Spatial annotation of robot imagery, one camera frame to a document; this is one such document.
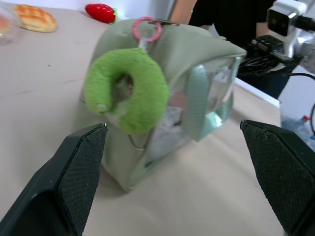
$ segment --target green plush keychain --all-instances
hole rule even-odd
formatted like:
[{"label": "green plush keychain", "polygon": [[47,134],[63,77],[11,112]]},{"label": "green plush keychain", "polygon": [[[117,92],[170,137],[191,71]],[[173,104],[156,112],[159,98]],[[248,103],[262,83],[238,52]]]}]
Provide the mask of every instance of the green plush keychain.
[{"label": "green plush keychain", "polygon": [[[129,99],[115,104],[115,84],[125,75],[132,78]],[[160,66],[142,49],[110,51],[90,67],[84,84],[87,107],[128,134],[147,132],[163,117],[169,89]]]}]

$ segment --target pastry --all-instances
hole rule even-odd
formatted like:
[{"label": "pastry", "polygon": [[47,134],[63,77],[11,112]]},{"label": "pastry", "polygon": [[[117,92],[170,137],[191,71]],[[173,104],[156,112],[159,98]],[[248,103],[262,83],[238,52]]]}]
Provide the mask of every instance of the pastry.
[{"label": "pastry", "polygon": [[18,4],[15,13],[21,20],[21,27],[37,32],[52,32],[57,27],[55,18],[47,11],[29,5]]}]

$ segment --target zipper pull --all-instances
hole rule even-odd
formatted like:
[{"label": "zipper pull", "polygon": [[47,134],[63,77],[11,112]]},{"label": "zipper pull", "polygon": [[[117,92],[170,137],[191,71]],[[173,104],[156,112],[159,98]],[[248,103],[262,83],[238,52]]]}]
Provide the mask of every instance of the zipper pull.
[{"label": "zipper pull", "polygon": [[172,22],[172,21],[166,21],[166,20],[162,20],[162,19],[155,19],[154,21],[149,21],[149,24],[153,25],[156,22],[159,22],[161,24],[161,26],[179,26],[179,23],[176,22]]}]

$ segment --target red toy strawberry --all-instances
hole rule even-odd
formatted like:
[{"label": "red toy strawberry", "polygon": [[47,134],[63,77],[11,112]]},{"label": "red toy strawberry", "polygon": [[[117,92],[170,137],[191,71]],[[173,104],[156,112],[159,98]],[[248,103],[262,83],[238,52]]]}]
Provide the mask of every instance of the red toy strawberry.
[{"label": "red toy strawberry", "polygon": [[104,23],[114,23],[116,19],[115,10],[105,4],[88,4],[85,6],[87,13],[98,21]]}]

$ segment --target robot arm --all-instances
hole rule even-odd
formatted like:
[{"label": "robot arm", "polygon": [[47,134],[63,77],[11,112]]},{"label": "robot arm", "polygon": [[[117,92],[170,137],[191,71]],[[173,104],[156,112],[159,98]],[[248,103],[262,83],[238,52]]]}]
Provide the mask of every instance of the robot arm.
[{"label": "robot arm", "polygon": [[311,34],[315,20],[303,16],[306,12],[303,2],[275,1],[267,12],[269,33],[252,41],[240,73],[264,74],[298,64],[315,73],[315,38]]}]

